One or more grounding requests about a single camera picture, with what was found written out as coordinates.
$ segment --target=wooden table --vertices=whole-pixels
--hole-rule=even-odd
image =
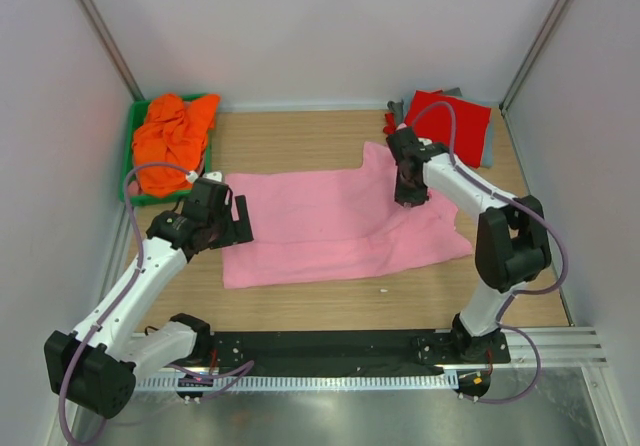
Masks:
[[[526,194],[511,141],[494,111],[495,165],[480,174],[496,186]],[[357,168],[365,141],[384,142],[381,111],[221,114],[213,133],[213,169],[245,173]],[[166,205],[140,208],[145,230]],[[459,213],[458,231],[475,242],[474,223]],[[129,258],[133,258],[133,245]],[[139,326],[162,326],[184,312],[217,331],[446,328],[478,281],[473,256],[381,278],[225,290],[220,251],[196,256],[160,294]],[[532,285],[554,279],[550,270]],[[555,293],[521,297],[505,317],[516,326],[566,326]]]

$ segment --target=green tray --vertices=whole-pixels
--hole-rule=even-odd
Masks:
[[[180,96],[185,101],[193,101],[194,99],[201,98],[206,93],[201,94],[188,94],[186,96]],[[129,109],[129,118],[127,120],[127,137],[124,145],[124,159],[122,160],[122,171],[120,174],[120,183],[118,184],[118,191],[120,201],[124,202],[124,191],[122,190],[122,183],[124,179],[133,169],[133,149],[131,145],[133,143],[133,132],[142,126],[144,118],[147,116],[147,109],[149,109],[149,101],[135,101]],[[207,149],[204,153],[204,172],[211,171],[211,137],[207,143]],[[156,198],[148,194],[141,194],[139,196],[131,197],[131,204],[134,206],[148,206],[150,204],[162,204],[162,203],[175,203],[179,198],[182,198],[189,194],[190,189],[183,189],[176,191],[164,198]]]

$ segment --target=white wall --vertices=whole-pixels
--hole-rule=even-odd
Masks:
[[[565,287],[640,421],[640,0],[575,0],[510,110],[534,194],[571,254]]]
[[[44,342],[98,299],[130,97],[74,0],[0,0],[2,444],[43,444]]]
[[[95,0],[147,96],[379,107],[412,87],[501,100],[553,0]]]

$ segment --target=pink cloth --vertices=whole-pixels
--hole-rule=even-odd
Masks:
[[[229,174],[255,239],[222,249],[224,287],[382,276],[471,254],[455,204],[430,190],[428,203],[403,208],[389,150],[365,143],[363,157],[358,169]]]

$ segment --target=reflective metal surface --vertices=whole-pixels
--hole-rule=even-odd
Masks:
[[[521,390],[531,370],[496,370],[491,397]],[[146,417],[173,393],[135,397],[118,421]],[[87,415],[79,430],[95,427]],[[506,406],[472,404],[451,391],[235,394],[175,405],[137,427],[109,425],[106,445],[604,445],[582,372],[543,371],[536,390]]]

